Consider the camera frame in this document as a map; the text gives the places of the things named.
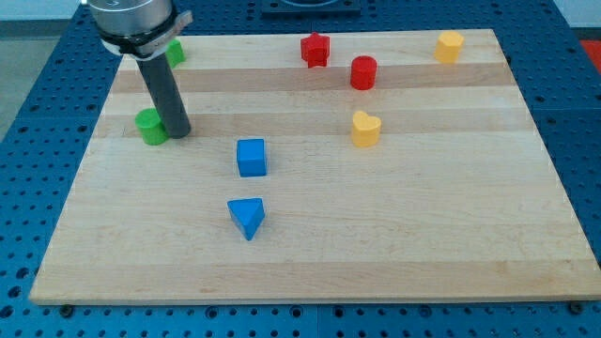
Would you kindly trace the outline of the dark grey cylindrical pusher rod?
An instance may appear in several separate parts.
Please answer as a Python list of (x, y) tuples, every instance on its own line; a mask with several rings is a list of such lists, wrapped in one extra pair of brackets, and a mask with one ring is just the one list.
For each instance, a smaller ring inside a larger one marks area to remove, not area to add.
[(187, 136), (192, 126), (165, 54), (137, 61), (137, 66), (167, 134), (175, 139)]

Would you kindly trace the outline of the green block behind arm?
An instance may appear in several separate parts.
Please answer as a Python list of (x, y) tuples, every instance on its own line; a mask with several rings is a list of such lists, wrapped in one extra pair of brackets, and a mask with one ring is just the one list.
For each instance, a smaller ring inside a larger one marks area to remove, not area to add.
[(181, 42), (176, 38), (169, 42), (165, 56), (171, 69), (186, 61)]

